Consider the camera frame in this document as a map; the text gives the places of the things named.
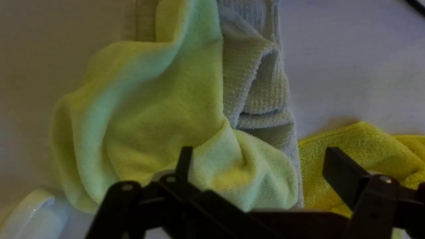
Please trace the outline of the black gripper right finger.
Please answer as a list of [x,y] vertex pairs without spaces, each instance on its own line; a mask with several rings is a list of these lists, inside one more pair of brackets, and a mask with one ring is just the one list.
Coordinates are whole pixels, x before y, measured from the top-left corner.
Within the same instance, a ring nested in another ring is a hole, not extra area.
[[370,173],[338,147],[325,150],[323,176],[352,211],[341,239],[392,239],[394,228],[425,239],[425,183]]

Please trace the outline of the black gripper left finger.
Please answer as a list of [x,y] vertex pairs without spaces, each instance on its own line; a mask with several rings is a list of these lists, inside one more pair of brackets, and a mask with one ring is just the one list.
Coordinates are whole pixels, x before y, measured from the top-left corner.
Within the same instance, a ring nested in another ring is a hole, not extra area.
[[188,180],[191,158],[192,148],[183,146],[176,167],[155,173],[147,185],[111,184],[85,239],[145,239],[154,228],[171,239],[280,239],[212,189],[195,187]]

